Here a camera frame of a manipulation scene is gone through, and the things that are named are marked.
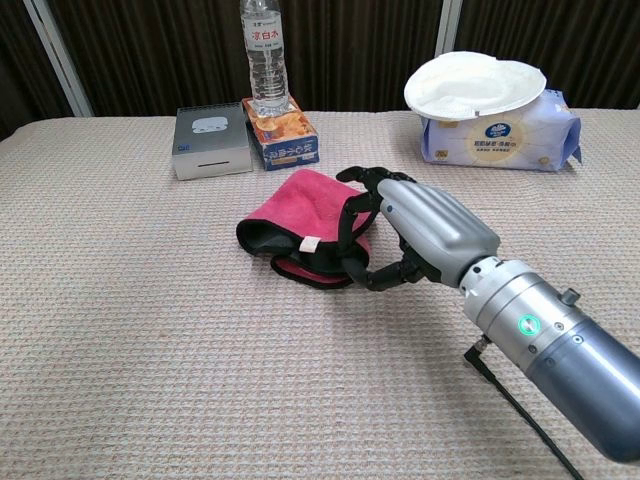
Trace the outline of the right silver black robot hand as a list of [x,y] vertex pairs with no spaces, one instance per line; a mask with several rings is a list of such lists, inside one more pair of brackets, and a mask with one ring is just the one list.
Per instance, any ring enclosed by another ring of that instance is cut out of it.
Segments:
[[[497,254],[499,236],[449,193],[383,167],[349,167],[336,175],[366,191],[343,204],[338,258],[351,280],[371,291],[427,279],[457,288],[478,261]],[[356,258],[355,243],[382,214],[399,237],[402,258],[369,271]]]

